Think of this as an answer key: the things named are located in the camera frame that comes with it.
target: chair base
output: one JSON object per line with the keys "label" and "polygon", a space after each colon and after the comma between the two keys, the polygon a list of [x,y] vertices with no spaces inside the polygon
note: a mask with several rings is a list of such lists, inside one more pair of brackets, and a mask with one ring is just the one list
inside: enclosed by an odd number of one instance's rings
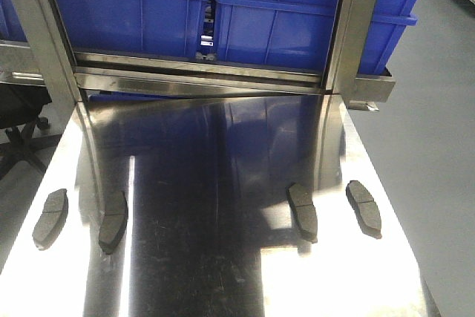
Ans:
{"label": "chair base", "polygon": [[3,156],[0,161],[0,180],[19,161],[28,162],[40,174],[46,172],[46,166],[35,155],[35,152],[57,146],[61,139],[61,134],[32,138],[35,126],[38,126],[40,130],[45,130],[49,127],[48,119],[44,117],[37,118],[25,124],[22,131],[17,127],[5,130],[10,142],[0,144],[0,155]]}

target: office chair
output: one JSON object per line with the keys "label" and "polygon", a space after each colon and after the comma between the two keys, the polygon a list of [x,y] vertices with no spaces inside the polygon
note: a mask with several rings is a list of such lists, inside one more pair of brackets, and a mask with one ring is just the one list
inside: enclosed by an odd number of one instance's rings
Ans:
{"label": "office chair", "polygon": [[27,161],[41,174],[46,172],[35,152],[58,145],[61,135],[32,136],[35,126],[40,130],[49,128],[48,119],[38,116],[43,105],[50,102],[46,88],[0,84],[0,129],[6,129],[9,140],[0,144],[0,180],[19,161]]}

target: stainless steel post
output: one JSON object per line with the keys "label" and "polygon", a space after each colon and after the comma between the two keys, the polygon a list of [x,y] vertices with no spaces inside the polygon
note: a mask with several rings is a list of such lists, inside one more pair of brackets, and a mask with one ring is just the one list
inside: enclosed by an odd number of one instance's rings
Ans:
{"label": "stainless steel post", "polygon": [[55,0],[12,0],[58,115],[65,122],[81,100],[75,59]]}
{"label": "stainless steel post", "polygon": [[355,90],[361,55],[376,0],[339,0],[323,88],[340,94],[346,105]]}

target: stainless steel table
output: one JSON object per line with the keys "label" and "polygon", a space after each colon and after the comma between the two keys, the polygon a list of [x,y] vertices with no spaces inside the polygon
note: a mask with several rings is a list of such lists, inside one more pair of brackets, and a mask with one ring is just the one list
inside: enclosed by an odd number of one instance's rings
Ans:
{"label": "stainless steel table", "polygon": [[[382,239],[345,186],[373,194]],[[286,198],[313,190],[318,242]],[[50,249],[33,228],[50,192],[69,214]],[[104,199],[128,225],[99,248]],[[338,96],[80,103],[0,275],[0,316],[438,316]]]}

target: gray floor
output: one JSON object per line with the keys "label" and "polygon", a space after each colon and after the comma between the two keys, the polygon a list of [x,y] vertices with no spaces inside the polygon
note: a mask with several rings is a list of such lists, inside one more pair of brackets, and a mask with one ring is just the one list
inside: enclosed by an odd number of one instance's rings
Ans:
{"label": "gray floor", "polygon": [[[35,129],[34,137],[62,133],[64,126],[59,122],[51,104],[43,108],[41,116],[50,120],[51,127],[44,132]],[[6,142],[7,136],[4,131],[0,131],[0,143]],[[44,164],[48,164],[54,149],[46,148],[37,155]],[[0,271],[41,180],[42,176],[26,162],[17,163],[7,176],[0,180]]]}
{"label": "gray floor", "polygon": [[352,111],[444,317],[475,315],[475,5],[418,0],[381,112]]}

